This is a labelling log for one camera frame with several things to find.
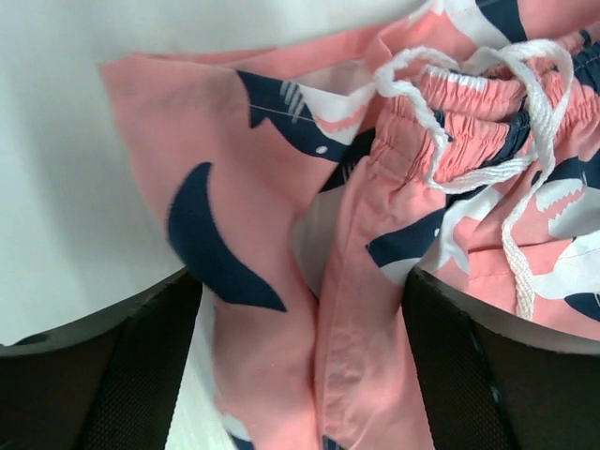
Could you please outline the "pink shark print shorts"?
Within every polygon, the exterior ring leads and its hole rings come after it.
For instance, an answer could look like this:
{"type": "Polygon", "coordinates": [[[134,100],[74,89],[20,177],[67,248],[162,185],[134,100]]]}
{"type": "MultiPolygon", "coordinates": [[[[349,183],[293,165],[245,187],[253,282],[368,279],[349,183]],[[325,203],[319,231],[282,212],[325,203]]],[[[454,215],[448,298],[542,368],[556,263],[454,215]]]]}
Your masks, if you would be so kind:
{"type": "Polygon", "coordinates": [[[415,267],[599,337],[599,5],[428,1],[287,48],[103,64],[142,196],[208,290],[240,449],[430,449],[415,267]]]}

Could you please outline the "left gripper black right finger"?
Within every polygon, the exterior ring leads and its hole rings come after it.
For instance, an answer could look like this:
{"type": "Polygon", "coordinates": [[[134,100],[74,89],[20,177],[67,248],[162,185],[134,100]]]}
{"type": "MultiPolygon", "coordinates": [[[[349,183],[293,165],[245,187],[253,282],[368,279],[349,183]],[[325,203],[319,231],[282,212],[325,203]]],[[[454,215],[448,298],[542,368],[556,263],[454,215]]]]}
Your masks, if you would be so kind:
{"type": "Polygon", "coordinates": [[[403,318],[437,449],[596,449],[599,344],[414,268],[403,318]]]}

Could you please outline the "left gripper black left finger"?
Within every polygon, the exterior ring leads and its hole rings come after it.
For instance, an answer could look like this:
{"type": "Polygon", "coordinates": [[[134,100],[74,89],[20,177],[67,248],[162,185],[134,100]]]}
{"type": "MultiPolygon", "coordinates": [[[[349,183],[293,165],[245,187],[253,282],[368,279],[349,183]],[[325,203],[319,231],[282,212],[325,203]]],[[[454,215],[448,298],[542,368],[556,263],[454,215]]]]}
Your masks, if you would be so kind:
{"type": "Polygon", "coordinates": [[[181,270],[3,346],[2,448],[164,448],[202,293],[181,270]]]}

